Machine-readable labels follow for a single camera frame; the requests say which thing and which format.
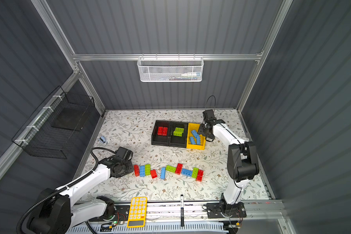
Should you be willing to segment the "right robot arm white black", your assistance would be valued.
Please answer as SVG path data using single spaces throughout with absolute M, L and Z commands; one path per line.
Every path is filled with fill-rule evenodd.
M 242 214 L 243 192 L 248 183 L 259 173 L 255 144 L 238 137 L 223 120 L 216 118 L 204 119 L 198 133 L 206 137 L 208 142 L 218 138 L 227 146 L 227 171 L 230 179 L 221 195 L 219 209 L 224 216 L 231 216 L 233 213 Z

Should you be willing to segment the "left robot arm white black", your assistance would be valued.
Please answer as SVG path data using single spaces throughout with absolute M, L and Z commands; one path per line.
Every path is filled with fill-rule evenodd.
M 18 234 L 24 233 L 22 226 L 25 222 L 26 228 L 35 234 L 65 234 L 71 227 L 88 223 L 92 218 L 111 221 L 120 217 L 114 201 L 105 196 L 81 204 L 77 202 L 98 184 L 132 173 L 133 152 L 119 147 L 116 151 L 110 151 L 110 157 L 98 160 L 94 150 L 92 148 L 90 151 L 96 162 L 94 167 L 63 186 L 43 190 L 37 202 L 19 219 L 16 226 Z

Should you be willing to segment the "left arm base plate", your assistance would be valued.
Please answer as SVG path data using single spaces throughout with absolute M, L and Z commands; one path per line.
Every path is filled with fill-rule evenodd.
M 126 221 L 129 215 L 130 205 L 115 205 L 108 207 L 103 215 L 92 218 L 89 222 L 103 222 L 103 221 Z

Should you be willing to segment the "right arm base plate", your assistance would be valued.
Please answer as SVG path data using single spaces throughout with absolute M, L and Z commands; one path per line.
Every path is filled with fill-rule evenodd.
M 207 203 L 203 206 L 208 218 L 246 218 L 244 203 L 239 202 L 233 205 L 222 202 Z

